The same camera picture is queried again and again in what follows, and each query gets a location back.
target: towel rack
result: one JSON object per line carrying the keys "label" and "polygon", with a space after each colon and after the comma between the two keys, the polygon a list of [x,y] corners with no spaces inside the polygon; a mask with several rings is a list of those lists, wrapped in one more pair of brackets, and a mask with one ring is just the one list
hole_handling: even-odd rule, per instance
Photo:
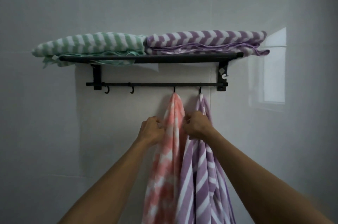
{"label": "towel rack", "polygon": [[[94,90],[102,90],[109,86],[150,86],[150,87],[203,87],[215,86],[218,91],[226,91],[227,67],[231,60],[243,57],[243,52],[238,53],[212,53],[189,55],[160,55],[160,56],[61,56],[61,61],[91,64],[93,67],[93,82],[87,82],[87,86],[94,86]],[[104,83],[101,81],[101,66],[98,60],[134,60],[135,64],[146,63],[207,63],[218,62],[218,76],[216,83]]]}

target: forearm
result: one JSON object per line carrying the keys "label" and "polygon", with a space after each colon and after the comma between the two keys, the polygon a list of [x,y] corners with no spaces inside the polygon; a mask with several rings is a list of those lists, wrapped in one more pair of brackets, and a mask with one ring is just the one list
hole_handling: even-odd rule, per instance
{"label": "forearm", "polygon": [[233,146],[215,129],[205,135],[255,223],[332,223],[301,194]]}
{"label": "forearm", "polygon": [[117,223],[133,187],[147,145],[131,148],[73,205],[60,224]]}

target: mint green towel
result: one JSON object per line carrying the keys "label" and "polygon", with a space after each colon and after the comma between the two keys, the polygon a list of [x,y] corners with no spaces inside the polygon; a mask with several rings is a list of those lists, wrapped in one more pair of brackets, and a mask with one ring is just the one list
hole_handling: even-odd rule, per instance
{"label": "mint green towel", "polygon": [[[35,57],[44,58],[45,66],[57,64],[66,67],[73,62],[60,61],[60,56],[141,56],[144,51],[145,35],[125,33],[95,33],[68,36],[55,41],[39,44],[32,50]],[[129,60],[98,60],[98,64],[131,65]]]}

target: purple and white towel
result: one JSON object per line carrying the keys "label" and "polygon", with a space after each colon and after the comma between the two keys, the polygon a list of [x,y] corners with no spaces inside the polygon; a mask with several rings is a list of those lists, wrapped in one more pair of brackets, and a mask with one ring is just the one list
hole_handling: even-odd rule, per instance
{"label": "purple and white towel", "polygon": [[154,34],[147,38],[145,52],[149,55],[243,52],[245,57],[265,56],[269,50],[258,50],[258,47],[266,35],[265,31],[223,30]]}
{"label": "purple and white towel", "polygon": [[[202,94],[196,109],[211,121]],[[222,167],[203,141],[187,140],[175,219],[176,224],[236,224]]]}

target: towel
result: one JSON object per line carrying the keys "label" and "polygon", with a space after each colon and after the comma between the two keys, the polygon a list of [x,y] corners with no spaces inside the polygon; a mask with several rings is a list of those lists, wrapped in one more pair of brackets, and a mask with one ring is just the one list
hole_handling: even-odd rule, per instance
{"label": "towel", "polygon": [[[199,95],[197,110],[211,121],[206,99]],[[177,224],[235,224],[222,167],[201,140],[187,140],[180,175]]]}
{"label": "towel", "polygon": [[174,93],[165,113],[166,133],[154,155],[144,201],[142,224],[174,224],[181,168],[180,142],[185,142],[182,130],[184,109]]}
{"label": "towel", "polygon": [[150,55],[163,54],[201,54],[201,53],[235,53],[244,56],[265,56],[269,50],[258,50],[267,33],[244,31],[189,31],[154,34],[147,38],[145,51]]}
{"label": "towel", "polygon": [[[50,64],[66,67],[73,62],[60,61],[60,56],[141,56],[144,52],[145,35],[125,33],[95,33],[68,36],[39,44],[32,50],[35,57],[43,57],[44,68]],[[98,64],[131,65],[133,60],[98,60]]]}

